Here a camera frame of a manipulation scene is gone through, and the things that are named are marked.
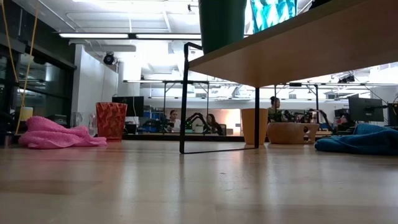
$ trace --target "table top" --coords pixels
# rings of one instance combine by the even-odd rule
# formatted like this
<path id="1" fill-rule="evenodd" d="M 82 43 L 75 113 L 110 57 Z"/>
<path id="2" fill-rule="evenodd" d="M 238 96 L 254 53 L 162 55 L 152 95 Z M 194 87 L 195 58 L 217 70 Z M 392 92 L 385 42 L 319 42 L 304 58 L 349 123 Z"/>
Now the table top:
<path id="1" fill-rule="evenodd" d="M 398 61 L 397 0 L 334 0 L 190 62 L 254 87 Z"/>

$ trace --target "blue blanket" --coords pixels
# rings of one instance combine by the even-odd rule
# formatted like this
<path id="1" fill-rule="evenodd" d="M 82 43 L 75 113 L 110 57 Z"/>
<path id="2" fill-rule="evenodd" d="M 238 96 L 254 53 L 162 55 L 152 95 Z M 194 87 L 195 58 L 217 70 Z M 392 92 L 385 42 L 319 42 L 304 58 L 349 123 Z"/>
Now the blue blanket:
<path id="1" fill-rule="evenodd" d="M 398 155 L 398 131 L 371 124 L 359 124 L 353 135 L 320 139 L 315 149 L 369 155 Z"/>

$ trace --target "hair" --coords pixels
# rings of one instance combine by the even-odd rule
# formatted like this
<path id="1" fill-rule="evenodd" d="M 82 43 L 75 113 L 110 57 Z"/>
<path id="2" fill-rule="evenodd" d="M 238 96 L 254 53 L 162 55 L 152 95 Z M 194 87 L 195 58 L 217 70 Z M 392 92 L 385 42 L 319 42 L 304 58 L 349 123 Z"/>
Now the hair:
<path id="1" fill-rule="evenodd" d="M 343 113 L 341 116 L 344 116 L 346 118 L 347 123 L 353 122 L 349 113 Z"/>
<path id="2" fill-rule="evenodd" d="M 213 114 L 208 114 L 207 116 L 211 117 L 211 124 L 216 124 L 217 123 L 216 118 L 214 117 Z"/>
<path id="3" fill-rule="evenodd" d="M 271 99 L 271 104 L 272 104 L 272 105 L 274 105 L 274 103 L 275 103 L 277 100 L 279 100 L 278 97 L 274 97 L 274 96 L 272 96 L 270 99 Z"/>

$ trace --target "table frame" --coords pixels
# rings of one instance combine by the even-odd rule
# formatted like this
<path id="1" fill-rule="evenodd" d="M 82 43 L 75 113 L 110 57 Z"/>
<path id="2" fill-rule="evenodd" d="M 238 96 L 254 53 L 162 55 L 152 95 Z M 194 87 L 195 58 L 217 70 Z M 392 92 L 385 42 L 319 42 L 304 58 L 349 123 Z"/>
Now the table frame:
<path id="1" fill-rule="evenodd" d="M 241 148 L 241 149 L 223 149 L 223 150 L 212 150 L 212 151 L 195 151 L 185 152 L 185 120 L 187 118 L 187 91 L 188 91 L 188 72 L 189 72 L 189 61 L 188 53 L 189 47 L 194 47 L 198 50 L 202 50 L 202 46 L 188 42 L 184 44 L 184 74 L 182 82 L 182 105 L 181 105 L 181 131 L 180 131 L 180 153 L 181 154 L 198 154 L 206 152 L 227 152 L 227 151 L 240 151 L 246 149 L 258 149 L 259 148 L 259 128 L 260 128 L 260 88 L 256 88 L 256 98 L 254 103 L 254 147 Z"/>

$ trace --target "wooden floor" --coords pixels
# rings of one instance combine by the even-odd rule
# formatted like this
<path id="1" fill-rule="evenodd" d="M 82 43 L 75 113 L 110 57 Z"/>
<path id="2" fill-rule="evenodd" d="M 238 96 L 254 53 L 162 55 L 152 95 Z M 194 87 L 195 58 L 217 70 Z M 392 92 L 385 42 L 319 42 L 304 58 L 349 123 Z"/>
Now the wooden floor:
<path id="1" fill-rule="evenodd" d="M 397 222 L 398 157 L 276 145 L 180 155 L 160 141 L 0 149 L 1 224 Z"/>

